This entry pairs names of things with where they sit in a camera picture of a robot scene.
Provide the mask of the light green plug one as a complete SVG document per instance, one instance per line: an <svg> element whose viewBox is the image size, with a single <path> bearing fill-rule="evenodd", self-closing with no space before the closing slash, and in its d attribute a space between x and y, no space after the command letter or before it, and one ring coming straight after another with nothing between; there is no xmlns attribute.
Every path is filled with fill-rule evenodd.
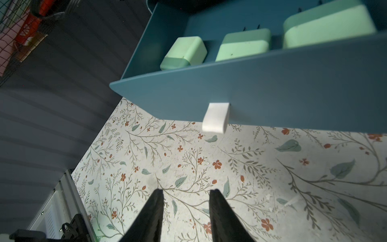
<svg viewBox="0 0 387 242"><path fill-rule="evenodd" d="M167 71L201 65L207 53L200 37L179 37L161 62L160 69Z"/></svg>

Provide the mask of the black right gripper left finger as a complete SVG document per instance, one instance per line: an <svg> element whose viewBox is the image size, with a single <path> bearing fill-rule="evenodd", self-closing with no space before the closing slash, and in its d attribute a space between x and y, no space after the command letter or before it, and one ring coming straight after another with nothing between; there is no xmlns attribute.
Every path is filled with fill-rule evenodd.
<svg viewBox="0 0 387 242"><path fill-rule="evenodd" d="M163 190L155 189L120 242L160 242L163 212Z"/></svg>

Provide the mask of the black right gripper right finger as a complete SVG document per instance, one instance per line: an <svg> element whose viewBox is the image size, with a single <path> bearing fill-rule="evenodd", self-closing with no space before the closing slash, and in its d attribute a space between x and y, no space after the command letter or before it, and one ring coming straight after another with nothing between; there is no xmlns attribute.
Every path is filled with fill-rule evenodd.
<svg viewBox="0 0 387 242"><path fill-rule="evenodd" d="M218 189L210 191L209 211L214 242L254 242Z"/></svg>

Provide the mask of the light green plug three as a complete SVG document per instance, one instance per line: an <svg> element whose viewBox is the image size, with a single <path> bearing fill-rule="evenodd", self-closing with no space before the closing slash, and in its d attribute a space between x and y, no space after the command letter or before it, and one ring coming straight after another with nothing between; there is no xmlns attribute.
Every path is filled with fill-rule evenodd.
<svg viewBox="0 0 387 242"><path fill-rule="evenodd" d="M291 49L377 33L362 1L332 1L287 18L283 48Z"/></svg>

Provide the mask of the light green plug two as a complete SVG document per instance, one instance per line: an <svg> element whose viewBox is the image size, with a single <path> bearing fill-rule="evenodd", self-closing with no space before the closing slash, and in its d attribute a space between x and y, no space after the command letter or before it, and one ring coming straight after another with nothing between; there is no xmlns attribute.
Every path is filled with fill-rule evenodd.
<svg viewBox="0 0 387 242"><path fill-rule="evenodd" d="M270 50L270 29L256 29L227 34L218 51L216 62L258 55Z"/></svg>

